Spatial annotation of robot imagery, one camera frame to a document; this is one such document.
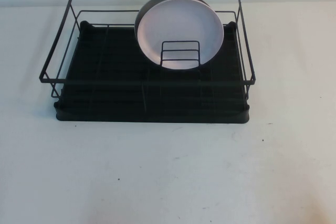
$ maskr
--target dish rack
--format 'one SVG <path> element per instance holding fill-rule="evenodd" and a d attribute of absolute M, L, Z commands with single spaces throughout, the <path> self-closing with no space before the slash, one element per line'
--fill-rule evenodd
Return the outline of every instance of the dish rack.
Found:
<path fill-rule="evenodd" d="M 69 0 L 55 41 L 39 76 L 50 83 L 56 118 L 62 121 L 246 123 L 249 88 L 255 73 L 240 0 L 221 2 L 224 41 L 217 55 L 198 67 L 171 70 L 151 62 L 141 51 L 134 24 L 134 0 Z M 119 8 L 111 3 L 118 3 Z M 114 14 L 119 18 L 110 20 Z"/>

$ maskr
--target drip tray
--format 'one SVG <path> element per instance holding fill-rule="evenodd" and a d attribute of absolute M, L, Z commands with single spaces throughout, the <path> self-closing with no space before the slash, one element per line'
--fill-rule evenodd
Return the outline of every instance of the drip tray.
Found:
<path fill-rule="evenodd" d="M 217 55 L 196 69 L 170 70 L 142 53 L 133 27 L 95 27 L 81 22 L 67 80 L 54 104 L 64 121 L 245 123 L 236 23 L 224 26 Z"/>

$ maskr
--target table surface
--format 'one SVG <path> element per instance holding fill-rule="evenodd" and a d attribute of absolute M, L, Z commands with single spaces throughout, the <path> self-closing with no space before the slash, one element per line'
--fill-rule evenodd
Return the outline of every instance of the table surface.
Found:
<path fill-rule="evenodd" d="M 250 121 L 60 122 L 64 7 L 0 8 L 0 223 L 336 223 L 336 2 L 243 3 Z"/>

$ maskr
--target black wire rack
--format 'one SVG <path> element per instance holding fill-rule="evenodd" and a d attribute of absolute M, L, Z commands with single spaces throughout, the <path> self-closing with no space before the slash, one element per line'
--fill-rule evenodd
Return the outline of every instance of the black wire rack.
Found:
<path fill-rule="evenodd" d="M 216 10 L 218 14 L 232 15 L 232 20 L 223 24 L 225 38 L 221 49 L 203 65 L 198 41 L 163 41 L 160 64 L 156 65 L 141 52 L 134 24 L 88 22 L 79 18 L 84 13 L 136 14 L 137 9 L 101 10 L 97 7 L 76 12 L 72 1 L 67 4 L 39 76 L 42 83 L 51 84 L 51 96 L 58 99 L 54 103 L 57 119 L 191 123 L 245 123 L 249 120 L 248 93 L 256 78 L 240 0 L 237 0 L 237 11 Z M 74 20 L 70 38 L 63 48 L 65 53 L 59 58 L 56 76 L 51 78 L 47 71 L 56 57 L 61 36 L 66 34 L 69 16 Z M 186 42 L 196 47 L 165 49 L 168 44 Z M 190 51 L 196 56 L 165 58 L 166 52 L 175 51 Z M 197 66 L 188 70 L 163 68 L 163 62 L 169 60 L 195 61 Z"/>

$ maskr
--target white plate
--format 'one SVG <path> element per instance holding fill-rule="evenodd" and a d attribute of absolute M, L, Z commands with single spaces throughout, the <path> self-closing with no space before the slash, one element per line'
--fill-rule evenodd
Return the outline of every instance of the white plate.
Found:
<path fill-rule="evenodd" d="M 223 25 L 217 14 L 198 0 L 165 0 L 153 6 L 142 17 L 138 27 L 138 42 L 144 54 L 155 64 L 161 62 L 163 41 L 197 40 L 200 43 L 200 63 L 211 60 L 224 39 Z M 165 43 L 164 50 L 198 49 L 195 42 Z M 197 51 L 165 51 L 162 66 L 169 69 L 190 69 L 198 66 Z"/>
<path fill-rule="evenodd" d="M 137 14 L 137 18 L 135 19 L 134 22 L 134 31 L 135 31 L 135 36 L 138 37 L 138 26 L 139 23 L 142 19 L 142 17 L 146 14 L 146 12 L 148 12 L 153 6 L 159 4 L 160 2 L 163 2 L 165 0 L 149 0 L 146 4 L 144 4 L 141 9 L 139 10 L 138 14 Z"/>

